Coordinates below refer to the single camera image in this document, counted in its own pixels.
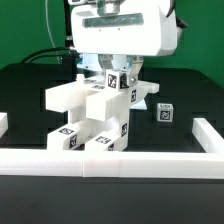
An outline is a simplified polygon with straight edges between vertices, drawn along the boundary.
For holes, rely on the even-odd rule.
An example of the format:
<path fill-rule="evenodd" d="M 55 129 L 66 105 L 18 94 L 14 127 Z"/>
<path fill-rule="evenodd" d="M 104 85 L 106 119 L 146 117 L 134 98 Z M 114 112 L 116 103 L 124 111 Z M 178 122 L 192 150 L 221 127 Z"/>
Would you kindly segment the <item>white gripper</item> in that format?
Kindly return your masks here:
<path fill-rule="evenodd" d="M 142 56 L 171 55 L 184 23 L 175 0 L 68 0 L 73 7 L 73 43 L 80 53 L 99 54 L 103 71 L 113 69 L 112 55 L 127 57 L 128 84 L 136 85 Z"/>

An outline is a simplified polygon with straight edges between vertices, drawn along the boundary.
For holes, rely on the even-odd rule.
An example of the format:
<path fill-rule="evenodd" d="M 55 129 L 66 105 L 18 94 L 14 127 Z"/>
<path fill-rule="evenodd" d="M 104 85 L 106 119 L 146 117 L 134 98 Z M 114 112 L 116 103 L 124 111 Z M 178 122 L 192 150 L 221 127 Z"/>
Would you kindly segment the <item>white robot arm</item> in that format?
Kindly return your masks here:
<path fill-rule="evenodd" d="M 102 70 L 125 72 L 127 85 L 138 79 L 145 56 L 173 54 L 183 25 L 176 0 L 67 0 L 72 7 L 72 38 L 83 56 L 95 55 Z"/>

